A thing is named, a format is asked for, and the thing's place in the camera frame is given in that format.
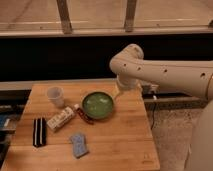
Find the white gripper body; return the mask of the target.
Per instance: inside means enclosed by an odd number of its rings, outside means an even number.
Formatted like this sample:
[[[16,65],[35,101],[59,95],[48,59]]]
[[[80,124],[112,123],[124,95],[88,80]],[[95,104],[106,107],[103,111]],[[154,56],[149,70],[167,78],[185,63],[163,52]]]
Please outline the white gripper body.
[[[117,76],[114,98],[122,95],[125,91],[130,91],[138,87],[138,81],[136,79],[126,77],[126,76]]]

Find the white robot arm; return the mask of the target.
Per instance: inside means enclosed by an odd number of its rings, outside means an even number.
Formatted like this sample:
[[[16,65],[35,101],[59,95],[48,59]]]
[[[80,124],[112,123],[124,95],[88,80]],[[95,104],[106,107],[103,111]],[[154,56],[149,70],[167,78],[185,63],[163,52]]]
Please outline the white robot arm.
[[[194,128],[184,171],[213,171],[213,60],[144,60],[137,44],[129,44],[109,62],[119,90],[132,89],[138,80],[172,87],[208,101]]]

